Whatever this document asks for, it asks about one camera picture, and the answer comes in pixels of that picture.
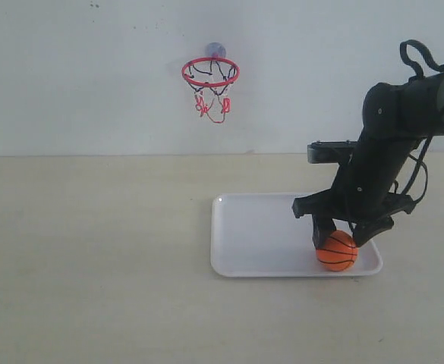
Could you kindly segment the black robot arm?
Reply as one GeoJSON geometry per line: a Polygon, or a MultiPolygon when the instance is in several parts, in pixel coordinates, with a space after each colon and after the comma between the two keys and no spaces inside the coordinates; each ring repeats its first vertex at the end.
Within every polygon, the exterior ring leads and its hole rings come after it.
{"type": "Polygon", "coordinates": [[[296,218],[311,215],[313,245],[320,248],[335,231],[335,221],[346,221],[353,241],[363,246],[392,229],[392,216],[412,213],[419,203],[392,186],[422,141],[444,136],[444,72],[396,86],[378,83],[363,103],[363,129],[356,141],[313,142],[311,164],[336,163],[332,186],[294,200],[296,218]]]}

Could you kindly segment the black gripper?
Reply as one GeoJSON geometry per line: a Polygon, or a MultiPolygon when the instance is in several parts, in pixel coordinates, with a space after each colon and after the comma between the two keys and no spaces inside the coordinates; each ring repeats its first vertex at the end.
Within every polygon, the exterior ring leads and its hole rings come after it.
{"type": "Polygon", "coordinates": [[[354,242],[361,247],[393,228],[392,215],[411,213],[414,199],[392,190],[409,156],[409,151],[353,151],[347,164],[335,163],[338,169],[329,189],[296,197],[294,216],[312,215],[315,249],[336,231],[333,219],[354,224],[354,242]]]}

